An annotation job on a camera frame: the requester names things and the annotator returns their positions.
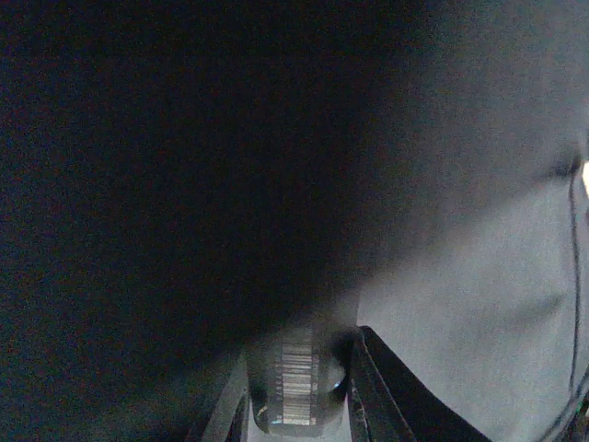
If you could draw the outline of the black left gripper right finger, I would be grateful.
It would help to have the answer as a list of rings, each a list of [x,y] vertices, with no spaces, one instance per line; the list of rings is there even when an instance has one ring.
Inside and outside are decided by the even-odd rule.
[[[429,391],[368,326],[352,335],[348,410],[353,441],[486,441]]]

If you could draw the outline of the black student backpack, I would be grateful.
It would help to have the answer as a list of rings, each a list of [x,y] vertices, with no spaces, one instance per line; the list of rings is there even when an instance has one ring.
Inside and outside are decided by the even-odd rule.
[[[490,441],[588,392],[584,1],[5,1],[1,437],[180,441],[334,297]]]

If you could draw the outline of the green black highlighter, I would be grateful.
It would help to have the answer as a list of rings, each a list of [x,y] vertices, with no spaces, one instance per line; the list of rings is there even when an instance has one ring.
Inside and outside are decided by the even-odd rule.
[[[336,441],[344,420],[356,297],[290,318],[247,352],[256,441]]]

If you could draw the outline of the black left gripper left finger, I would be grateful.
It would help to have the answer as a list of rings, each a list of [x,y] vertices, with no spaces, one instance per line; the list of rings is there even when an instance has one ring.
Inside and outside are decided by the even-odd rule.
[[[249,401],[247,360],[244,354],[240,354],[213,409],[197,418],[184,440],[246,442]]]

